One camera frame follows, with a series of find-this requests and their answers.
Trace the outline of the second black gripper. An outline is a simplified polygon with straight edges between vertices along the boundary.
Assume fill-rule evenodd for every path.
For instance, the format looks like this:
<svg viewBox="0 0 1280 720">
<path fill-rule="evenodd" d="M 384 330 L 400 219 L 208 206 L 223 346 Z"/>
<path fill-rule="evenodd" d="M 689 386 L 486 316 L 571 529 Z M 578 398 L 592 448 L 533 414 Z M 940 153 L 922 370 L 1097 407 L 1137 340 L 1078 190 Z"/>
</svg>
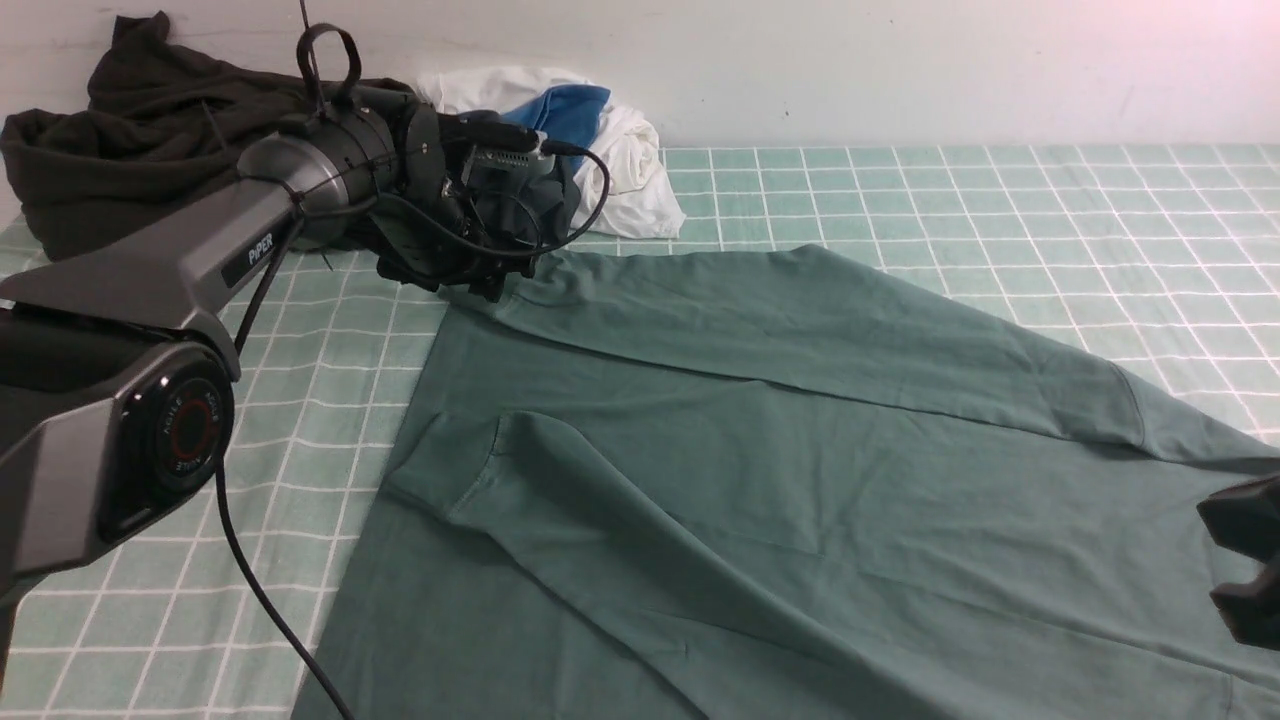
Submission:
<svg viewBox="0 0 1280 720">
<path fill-rule="evenodd" d="M 1279 551 L 1279 477 L 1217 491 L 1197 503 L 1212 542 L 1254 561 Z M 1279 651 L 1279 561 L 1248 583 L 1222 583 L 1210 592 L 1226 629 L 1240 644 Z"/>
</svg>

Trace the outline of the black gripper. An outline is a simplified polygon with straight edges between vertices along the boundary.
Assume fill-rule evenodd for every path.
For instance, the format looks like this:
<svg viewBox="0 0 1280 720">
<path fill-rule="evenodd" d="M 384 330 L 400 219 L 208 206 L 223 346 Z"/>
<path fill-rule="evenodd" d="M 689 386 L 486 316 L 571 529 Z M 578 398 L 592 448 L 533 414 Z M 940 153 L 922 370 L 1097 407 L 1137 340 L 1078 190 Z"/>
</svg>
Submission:
<svg viewBox="0 0 1280 720">
<path fill-rule="evenodd" d="M 396 120 L 399 156 L 393 190 L 375 202 L 372 252 L 378 274 L 435 292 L 463 286 L 489 301 L 509 275 L 531 277 L 540 249 L 517 249 L 484 229 L 476 191 L 462 178 L 468 145 L 456 132 L 458 115 L 412 101 Z"/>
</svg>

